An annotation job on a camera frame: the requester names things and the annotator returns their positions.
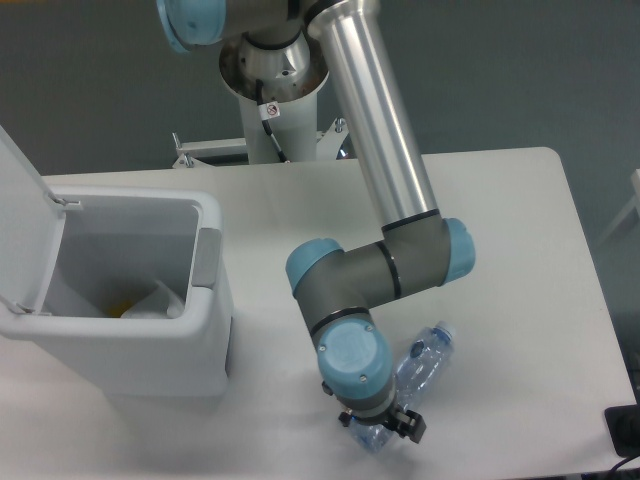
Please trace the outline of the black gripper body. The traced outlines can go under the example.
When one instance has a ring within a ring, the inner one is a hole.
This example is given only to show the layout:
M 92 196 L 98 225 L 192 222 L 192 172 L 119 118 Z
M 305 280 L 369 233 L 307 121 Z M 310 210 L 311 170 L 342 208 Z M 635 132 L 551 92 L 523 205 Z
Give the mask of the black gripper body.
M 419 443 L 426 431 L 426 424 L 419 413 L 398 408 L 371 418 L 359 418 L 345 411 L 338 420 L 359 443 L 387 443 L 394 434 Z

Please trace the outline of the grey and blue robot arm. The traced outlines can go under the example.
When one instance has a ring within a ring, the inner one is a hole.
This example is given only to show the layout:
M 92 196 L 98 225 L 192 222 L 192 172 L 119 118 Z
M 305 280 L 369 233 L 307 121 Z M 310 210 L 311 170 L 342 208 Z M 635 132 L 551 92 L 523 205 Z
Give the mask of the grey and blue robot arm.
M 425 329 L 394 362 L 373 308 L 471 272 L 465 225 L 440 214 L 381 38 L 376 1 L 160 1 L 169 45 L 186 54 L 220 44 L 219 70 L 239 103 L 251 163 L 333 160 L 317 133 L 317 96 L 337 91 L 338 137 L 349 137 L 381 226 L 346 250 L 310 240 L 285 271 L 317 355 L 324 391 L 365 449 L 419 442 L 421 397 L 452 351 L 451 328 Z

